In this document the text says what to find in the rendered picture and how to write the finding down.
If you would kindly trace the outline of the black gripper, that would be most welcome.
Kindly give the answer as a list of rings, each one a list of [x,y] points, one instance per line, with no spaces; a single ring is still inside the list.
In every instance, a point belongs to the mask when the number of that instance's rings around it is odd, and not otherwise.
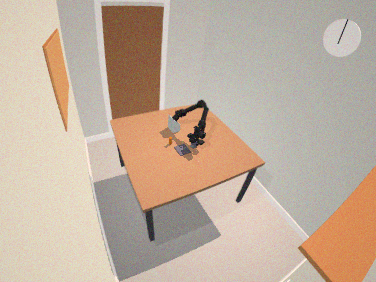
[[[198,142],[196,142],[196,147],[198,146],[198,144],[199,144],[199,145],[202,145],[202,144],[205,143],[204,140],[199,139],[200,137],[199,137],[198,135],[195,135],[195,134],[190,133],[190,134],[187,135],[187,137],[190,138],[192,135],[197,137],[197,141],[198,141]]]

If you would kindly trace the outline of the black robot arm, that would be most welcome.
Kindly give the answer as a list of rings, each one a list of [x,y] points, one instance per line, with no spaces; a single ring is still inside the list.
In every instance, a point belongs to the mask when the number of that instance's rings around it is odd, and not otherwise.
[[[186,114],[194,109],[197,109],[197,108],[204,108],[203,110],[203,113],[202,113],[202,117],[201,117],[201,120],[199,121],[198,123],[198,127],[197,126],[194,126],[194,134],[195,135],[198,135],[201,139],[204,139],[205,136],[206,136],[206,133],[204,132],[205,130],[205,127],[206,127],[206,117],[207,117],[207,114],[208,114],[208,106],[207,104],[203,101],[203,100],[200,100],[198,103],[188,107],[188,108],[185,108],[185,109],[179,109],[179,110],[176,110],[175,111],[175,114],[174,116],[172,117],[175,121],[177,121],[180,117],[184,117],[186,116]],[[178,115],[179,114],[179,115]],[[191,143],[195,143],[197,141],[197,137],[196,136],[191,136],[189,141]]]

